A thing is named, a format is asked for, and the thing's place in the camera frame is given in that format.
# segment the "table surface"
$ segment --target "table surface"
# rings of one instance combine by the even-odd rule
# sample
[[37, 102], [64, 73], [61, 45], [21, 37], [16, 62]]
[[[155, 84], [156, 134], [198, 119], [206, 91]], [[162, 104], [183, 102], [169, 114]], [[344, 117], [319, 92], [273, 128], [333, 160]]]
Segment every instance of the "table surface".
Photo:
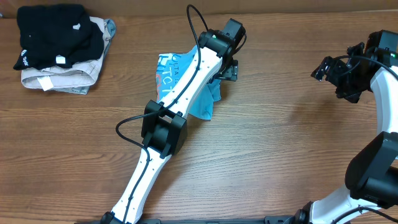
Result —
[[[311, 72], [328, 55], [398, 31], [398, 12], [206, 16], [247, 30], [236, 83], [221, 84], [213, 119], [188, 117], [188, 139], [159, 175], [145, 218], [263, 218], [294, 214], [344, 183], [350, 160], [376, 136], [373, 94], [354, 105]], [[113, 17], [118, 31], [87, 95], [30, 90], [12, 69], [14, 19], [0, 19], [0, 223], [99, 220], [132, 175], [140, 149], [114, 131], [156, 98], [157, 57], [194, 45], [187, 18]], [[194, 18], [197, 32], [203, 30]], [[141, 140], [141, 121], [122, 132]], [[391, 208], [390, 215], [398, 216]], [[384, 223], [365, 214], [355, 223]]]

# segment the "blue folded shirt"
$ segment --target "blue folded shirt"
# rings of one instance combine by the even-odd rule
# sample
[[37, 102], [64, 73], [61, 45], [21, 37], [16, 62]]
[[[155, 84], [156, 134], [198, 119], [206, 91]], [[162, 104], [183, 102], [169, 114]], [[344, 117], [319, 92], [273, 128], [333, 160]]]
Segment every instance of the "blue folded shirt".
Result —
[[[159, 55], [156, 70], [157, 102], [178, 83], [191, 64], [196, 51], [197, 47], [194, 46], [186, 54], [169, 53]], [[220, 82], [221, 80], [214, 80], [203, 87], [189, 111], [191, 115], [200, 119], [211, 120], [214, 102], [221, 99]]]

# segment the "blue cloth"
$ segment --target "blue cloth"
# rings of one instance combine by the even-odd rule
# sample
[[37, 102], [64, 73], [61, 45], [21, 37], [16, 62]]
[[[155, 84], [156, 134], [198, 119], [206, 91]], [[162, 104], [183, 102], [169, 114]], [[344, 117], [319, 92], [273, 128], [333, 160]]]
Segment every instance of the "blue cloth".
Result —
[[[111, 46], [112, 38], [116, 33], [116, 24], [112, 19], [104, 19], [106, 22], [106, 27], [108, 28], [108, 32], [111, 35], [111, 38], [109, 39], [109, 43], [107, 44], [105, 50], [104, 50], [104, 57], [103, 57], [103, 63], [105, 61], [105, 56], [108, 53], [109, 47]], [[81, 95], [87, 95], [88, 90], [90, 89], [89, 86], [81, 86], [81, 87], [70, 87], [70, 88], [57, 88], [54, 89], [55, 91], [62, 91], [65, 93], [75, 93], [75, 94], [81, 94]]]
[[[197, 51], [195, 46], [186, 54], [160, 54], [156, 70], [157, 102], [167, 95], [188, 69]], [[193, 103], [189, 113], [197, 118], [211, 120], [214, 102], [221, 99], [221, 80], [207, 83]]]

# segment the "wooden table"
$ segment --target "wooden table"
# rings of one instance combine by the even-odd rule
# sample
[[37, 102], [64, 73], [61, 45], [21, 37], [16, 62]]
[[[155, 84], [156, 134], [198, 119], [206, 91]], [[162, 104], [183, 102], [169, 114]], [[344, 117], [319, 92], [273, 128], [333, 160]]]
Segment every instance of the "wooden table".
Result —
[[[221, 84], [210, 122], [188, 117], [188, 139], [159, 175], [146, 218], [294, 214], [341, 186], [349, 161], [376, 135], [372, 93], [353, 105], [310, 74], [374, 31], [397, 32], [397, 12], [205, 19], [222, 29], [230, 17], [248, 33], [236, 55], [239, 79]], [[24, 88], [12, 69], [19, 29], [0, 19], [0, 223], [98, 220], [124, 191], [140, 149], [114, 127], [155, 99], [158, 54], [188, 52], [194, 41], [184, 16], [113, 19], [118, 31], [86, 96]], [[141, 121], [122, 131], [141, 140]], [[398, 216], [396, 208], [387, 213]], [[387, 223], [374, 214], [354, 222]]]

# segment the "folded clothes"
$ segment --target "folded clothes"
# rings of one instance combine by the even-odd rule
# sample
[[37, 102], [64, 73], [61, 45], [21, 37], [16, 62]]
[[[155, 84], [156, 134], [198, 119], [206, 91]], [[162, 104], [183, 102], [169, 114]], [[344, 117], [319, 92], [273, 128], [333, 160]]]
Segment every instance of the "folded clothes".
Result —
[[[181, 79], [195, 56], [195, 46], [187, 54], [160, 54], [156, 70], [157, 102], [160, 102]], [[214, 102], [221, 99], [221, 80], [214, 80], [203, 87], [189, 113], [197, 118], [211, 120]]]
[[27, 68], [22, 71], [21, 82], [26, 88], [42, 88], [38, 78], [48, 76], [53, 90], [69, 93], [87, 94], [100, 74], [105, 54], [108, 52], [112, 37], [116, 33], [116, 26], [111, 19], [104, 21], [97, 17], [90, 17], [103, 34], [103, 45], [106, 47], [98, 60], [88, 60], [72, 65], [72, 68], [53, 66], [37, 70]]
[[14, 69], [43, 69], [97, 60], [104, 50], [103, 33], [78, 4], [22, 6], [17, 23], [21, 47]]

